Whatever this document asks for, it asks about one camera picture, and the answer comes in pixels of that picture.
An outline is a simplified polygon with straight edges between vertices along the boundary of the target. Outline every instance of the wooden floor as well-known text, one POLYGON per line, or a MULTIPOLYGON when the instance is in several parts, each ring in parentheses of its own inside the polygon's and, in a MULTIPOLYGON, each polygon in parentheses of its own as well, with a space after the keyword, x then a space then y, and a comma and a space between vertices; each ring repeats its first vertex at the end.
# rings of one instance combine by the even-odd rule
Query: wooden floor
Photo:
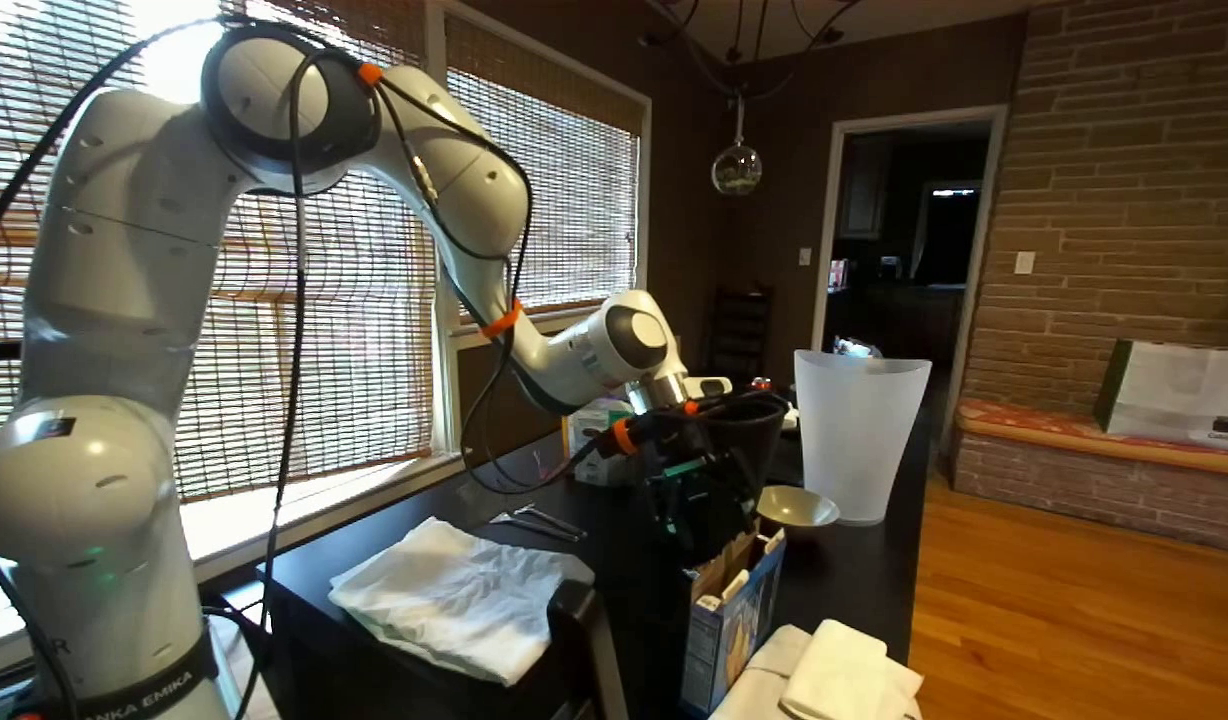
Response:
POLYGON ((1228 552, 929 487, 929 720, 1228 720, 1228 552))

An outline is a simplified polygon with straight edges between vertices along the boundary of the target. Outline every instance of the table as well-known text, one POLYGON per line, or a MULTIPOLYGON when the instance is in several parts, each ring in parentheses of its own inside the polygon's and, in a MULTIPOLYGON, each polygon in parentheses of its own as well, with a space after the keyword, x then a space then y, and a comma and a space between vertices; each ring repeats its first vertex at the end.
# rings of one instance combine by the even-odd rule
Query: table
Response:
MULTIPOLYGON (((906 655, 929 475, 929 446, 920 437, 923 432, 916 432, 902 450, 882 524, 788 539, 777 620, 816 628, 822 614, 835 614, 888 639, 896 660, 906 655)), ((556 438, 540 438, 517 450, 510 464, 550 466, 556 450, 556 438)), ((797 437, 781 437, 766 479, 797 485, 797 475, 798 445, 797 437)), ((284 717, 550 717, 556 695, 562 695, 560 683, 585 681, 585 672, 572 667, 572 650, 550 650, 540 672, 504 690, 375 642, 329 601, 329 580, 337 571, 394 545, 425 515, 445 515, 497 539, 556 547, 547 537, 488 526, 501 506, 517 502, 534 502, 588 530, 588 539, 569 552, 596 568, 596 594, 610 620, 626 717, 678 717, 686 580, 669 552, 658 552, 647 493, 550 485, 527 497, 497 497, 468 473, 277 555, 269 683, 284 717)))

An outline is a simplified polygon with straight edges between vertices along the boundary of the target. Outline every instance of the white robotic arm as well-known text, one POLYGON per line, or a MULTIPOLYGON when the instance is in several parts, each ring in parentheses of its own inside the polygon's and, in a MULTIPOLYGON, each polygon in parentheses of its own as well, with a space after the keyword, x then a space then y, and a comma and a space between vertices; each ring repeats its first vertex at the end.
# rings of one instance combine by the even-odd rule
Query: white robotic arm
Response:
POLYGON ((20 405, 0 428, 0 555, 20 559, 85 717, 223 717, 170 497, 214 244, 240 190, 325 190, 360 165, 429 208, 456 295, 545 407, 608 387, 631 387, 640 407, 685 398, 647 293, 560 334, 517 309, 507 255, 527 233, 527 180, 425 73, 248 21, 212 49, 204 102, 94 95, 60 147, 25 293, 20 405))

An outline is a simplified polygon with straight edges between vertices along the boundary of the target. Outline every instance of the light switch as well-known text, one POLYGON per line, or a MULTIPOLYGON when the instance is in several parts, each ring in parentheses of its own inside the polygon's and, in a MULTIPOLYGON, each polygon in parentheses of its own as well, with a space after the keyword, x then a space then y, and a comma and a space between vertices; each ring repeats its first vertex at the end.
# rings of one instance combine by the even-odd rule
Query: light switch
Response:
POLYGON ((1017 274, 1032 274, 1036 273, 1036 253, 1017 253, 1011 273, 1017 274))

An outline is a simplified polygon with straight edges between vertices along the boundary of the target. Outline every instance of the box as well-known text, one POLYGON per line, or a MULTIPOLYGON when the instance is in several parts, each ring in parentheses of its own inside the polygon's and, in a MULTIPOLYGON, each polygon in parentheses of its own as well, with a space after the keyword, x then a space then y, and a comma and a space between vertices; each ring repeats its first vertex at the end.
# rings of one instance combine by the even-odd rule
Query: box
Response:
POLYGON ((781 568, 785 530, 741 530, 714 559, 697 568, 678 686, 686 717, 714 712, 751 650, 766 639, 781 568))
POLYGON ((1228 347, 1117 338, 1090 414, 1107 437, 1228 446, 1228 347))

